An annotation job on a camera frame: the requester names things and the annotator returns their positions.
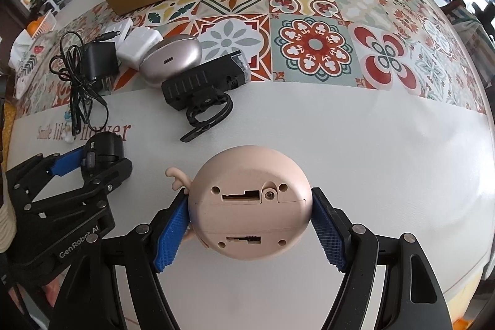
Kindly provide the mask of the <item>small black round device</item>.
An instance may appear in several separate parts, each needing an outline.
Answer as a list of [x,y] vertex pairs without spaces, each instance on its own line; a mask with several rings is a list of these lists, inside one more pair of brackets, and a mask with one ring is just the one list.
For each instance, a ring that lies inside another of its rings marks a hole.
[[123,139],[113,132],[100,132],[92,136],[83,147],[81,174],[92,178],[123,159]]

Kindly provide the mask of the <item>beige round toy base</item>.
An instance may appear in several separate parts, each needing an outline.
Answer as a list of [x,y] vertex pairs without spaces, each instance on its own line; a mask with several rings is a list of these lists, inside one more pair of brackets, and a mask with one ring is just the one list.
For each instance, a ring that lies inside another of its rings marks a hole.
[[189,178],[170,167],[172,188],[186,192],[189,234],[231,259],[283,254],[310,222],[313,197],[303,170],[288,156],[260,146],[229,148]]

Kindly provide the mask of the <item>black bike light with strap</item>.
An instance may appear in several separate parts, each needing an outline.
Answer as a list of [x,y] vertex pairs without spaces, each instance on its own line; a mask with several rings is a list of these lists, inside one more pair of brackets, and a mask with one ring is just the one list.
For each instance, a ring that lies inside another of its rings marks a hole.
[[192,126],[180,140],[191,142],[224,121],[234,107],[228,92],[250,80],[248,62],[243,51],[237,50],[163,82],[166,103],[175,110],[184,110]]

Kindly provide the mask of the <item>white square power adapter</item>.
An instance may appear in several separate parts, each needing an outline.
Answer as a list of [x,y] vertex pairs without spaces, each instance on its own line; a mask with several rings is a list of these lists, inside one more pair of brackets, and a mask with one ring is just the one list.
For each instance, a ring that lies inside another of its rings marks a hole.
[[163,36],[158,30],[137,27],[132,30],[116,50],[116,56],[126,67],[139,70],[139,66],[144,61],[148,51],[162,40]]

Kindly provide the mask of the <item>white charger block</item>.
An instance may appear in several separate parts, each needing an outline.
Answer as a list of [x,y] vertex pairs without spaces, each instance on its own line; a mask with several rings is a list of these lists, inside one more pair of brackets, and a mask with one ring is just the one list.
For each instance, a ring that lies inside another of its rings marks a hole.
[[119,48],[126,36],[129,34],[133,27],[133,21],[131,18],[126,18],[115,24],[108,25],[103,30],[103,35],[107,42],[113,42],[116,48]]

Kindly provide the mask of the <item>white patterned tissue pack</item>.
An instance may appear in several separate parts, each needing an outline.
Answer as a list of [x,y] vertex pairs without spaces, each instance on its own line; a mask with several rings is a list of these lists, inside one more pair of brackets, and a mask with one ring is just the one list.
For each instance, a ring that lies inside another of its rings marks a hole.
[[33,82],[48,50],[49,42],[45,37],[18,37],[11,49],[8,66],[14,70],[14,98],[20,101]]

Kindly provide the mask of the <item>white basket with oranges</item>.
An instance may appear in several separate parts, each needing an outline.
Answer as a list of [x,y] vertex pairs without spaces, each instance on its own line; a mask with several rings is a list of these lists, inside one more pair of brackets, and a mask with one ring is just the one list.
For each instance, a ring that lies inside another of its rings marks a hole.
[[48,12],[29,23],[26,30],[31,38],[36,39],[42,34],[52,32],[55,26],[55,16],[53,13]]

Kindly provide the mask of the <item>pink metallic earbud case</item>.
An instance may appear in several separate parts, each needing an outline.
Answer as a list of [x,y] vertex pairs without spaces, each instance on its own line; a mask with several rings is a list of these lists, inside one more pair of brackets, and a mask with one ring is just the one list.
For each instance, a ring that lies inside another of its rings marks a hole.
[[138,71],[147,85],[158,88],[166,80],[197,67],[201,59],[199,40],[180,34],[155,44],[144,56]]

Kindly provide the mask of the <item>patterned tile tablecloth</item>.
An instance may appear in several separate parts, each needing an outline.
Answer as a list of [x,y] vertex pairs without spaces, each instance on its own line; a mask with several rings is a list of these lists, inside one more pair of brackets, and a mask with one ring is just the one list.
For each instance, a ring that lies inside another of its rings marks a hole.
[[19,115],[68,103],[68,84],[49,71],[63,33],[90,41],[126,18],[165,37],[196,36],[204,60],[241,50],[255,81],[403,90],[486,112],[461,42],[427,0],[169,0],[123,16],[101,2],[44,36],[49,50]]

